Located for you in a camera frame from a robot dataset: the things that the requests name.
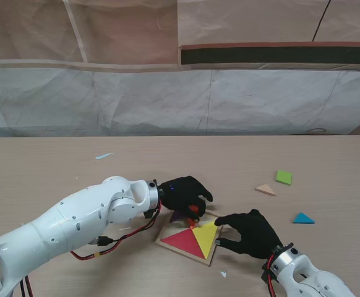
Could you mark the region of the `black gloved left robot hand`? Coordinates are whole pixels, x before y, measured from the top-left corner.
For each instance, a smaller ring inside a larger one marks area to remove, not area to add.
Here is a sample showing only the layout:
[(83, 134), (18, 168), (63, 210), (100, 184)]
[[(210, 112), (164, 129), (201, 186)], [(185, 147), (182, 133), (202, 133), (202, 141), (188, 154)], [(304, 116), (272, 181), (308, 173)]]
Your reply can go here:
[(212, 194), (193, 176), (166, 181), (158, 188), (163, 206), (183, 213), (196, 223), (205, 214), (206, 200), (213, 201)]

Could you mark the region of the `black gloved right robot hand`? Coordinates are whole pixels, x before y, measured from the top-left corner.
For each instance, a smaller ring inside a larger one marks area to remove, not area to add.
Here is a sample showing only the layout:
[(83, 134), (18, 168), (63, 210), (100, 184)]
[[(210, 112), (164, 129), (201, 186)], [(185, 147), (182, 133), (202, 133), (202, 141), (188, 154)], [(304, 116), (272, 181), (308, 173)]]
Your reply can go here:
[(268, 259), (275, 248), (283, 247), (278, 235), (265, 217), (257, 210), (218, 217), (215, 226), (229, 225), (240, 235), (240, 241), (217, 238), (217, 245), (237, 254), (247, 254), (256, 259)]

